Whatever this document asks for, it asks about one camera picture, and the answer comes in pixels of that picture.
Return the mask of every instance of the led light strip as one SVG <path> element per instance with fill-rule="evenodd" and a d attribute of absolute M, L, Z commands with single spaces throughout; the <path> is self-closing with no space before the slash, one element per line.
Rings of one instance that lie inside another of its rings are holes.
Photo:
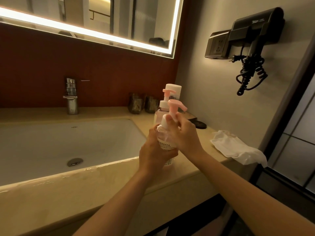
<path fill-rule="evenodd" d="M 63 22 L 58 22 L 58 21 L 53 21 L 53 20 L 49 20 L 46 18 L 38 17 L 38 16 L 33 16 L 33 15 L 22 13 L 19 11 L 13 11 L 13 10 L 6 9 L 3 7 L 0 7 L 0 16 L 15 19 L 15 20 L 20 20 L 20 21 L 26 21 L 26 22 L 30 22 L 33 24 L 48 26 L 48 27 L 52 27 L 52 28 L 56 28 L 56 29 L 66 30 L 66 31 L 78 33 L 81 35 L 88 35 L 88 36 L 92 36 L 92 37 L 96 37 L 96 38 L 100 38 L 100 39 L 105 39 L 105 40 L 112 41 L 112 42 L 118 42 L 118 43 L 130 45 L 130 46 L 140 47 L 140 48 L 144 48 L 147 50 L 157 51 L 157 52 L 161 52 L 161 53 L 165 53 L 165 54 L 171 54 L 173 42 L 174 42 L 174 36 L 175 36 L 175 27 L 176 27 L 176 22 L 177 22 L 177 15 L 178 15 L 178 11 L 179 11 L 179 4 L 180 4 L 180 0 L 176 0 L 173 23 L 172 23 L 171 38 L 169 41 L 168 49 L 158 47 L 158 46 L 149 45 L 149 44 L 138 42 L 138 41 L 134 41 L 131 39 L 125 39 L 125 38 L 121 38 L 118 36 L 101 33 L 101 32 L 94 31 L 94 30 L 85 29 L 85 28 L 78 27 L 78 26 L 69 25 L 69 24 L 66 24 Z"/>

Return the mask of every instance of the red wall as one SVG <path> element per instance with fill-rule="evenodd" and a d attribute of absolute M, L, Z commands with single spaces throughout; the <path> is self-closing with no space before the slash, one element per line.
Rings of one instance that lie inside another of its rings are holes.
<path fill-rule="evenodd" d="M 0 23 L 0 107 L 65 107 L 65 76 L 90 80 L 77 82 L 82 107 L 127 106 L 129 92 L 162 98 L 175 82 L 189 2 L 175 59 Z"/>

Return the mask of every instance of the black hair dryer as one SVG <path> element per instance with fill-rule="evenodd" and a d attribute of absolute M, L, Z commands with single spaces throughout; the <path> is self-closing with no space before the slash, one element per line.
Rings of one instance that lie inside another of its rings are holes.
<path fill-rule="evenodd" d="M 262 67 L 264 58 L 261 57 L 262 48 L 266 44 L 277 43 L 284 26 L 284 12 L 282 8 L 276 7 L 267 11 L 257 13 L 248 17 L 236 20 L 231 29 L 229 43 L 233 46 L 242 46 L 240 55 L 232 57 L 232 62 L 241 60 L 243 68 L 240 74 L 236 76 L 237 82 L 241 87 L 237 91 L 237 95 L 241 96 L 245 90 L 256 88 L 262 81 L 267 78 L 267 74 Z M 248 55 L 242 55 L 243 48 L 250 45 Z M 247 85 L 254 76 L 255 71 L 258 72 L 260 81 L 254 87 L 247 88 Z"/>

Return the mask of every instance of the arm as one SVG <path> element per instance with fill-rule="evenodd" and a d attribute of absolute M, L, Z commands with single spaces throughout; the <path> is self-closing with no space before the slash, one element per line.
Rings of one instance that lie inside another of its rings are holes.
<path fill-rule="evenodd" d="M 207 154 L 195 126 L 177 114 L 179 130 L 171 116 L 168 126 L 179 150 L 208 178 L 257 236 L 315 235 L 315 225 Z"/>
<path fill-rule="evenodd" d="M 139 169 L 128 183 L 98 210 L 74 236 L 124 235 L 134 212 L 152 178 L 164 164 L 178 155 L 178 150 L 161 149 L 155 127 L 150 129 L 147 141 L 139 153 Z"/>

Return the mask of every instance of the forearm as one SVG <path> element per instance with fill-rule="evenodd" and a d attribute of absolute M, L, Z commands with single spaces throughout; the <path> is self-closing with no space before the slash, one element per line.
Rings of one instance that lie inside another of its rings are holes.
<path fill-rule="evenodd" d="M 74 236 L 124 235 L 150 179 L 138 171 Z"/>
<path fill-rule="evenodd" d="M 210 155 L 193 163 L 257 236 L 315 235 L 315 225 L 229 170 Z"/>

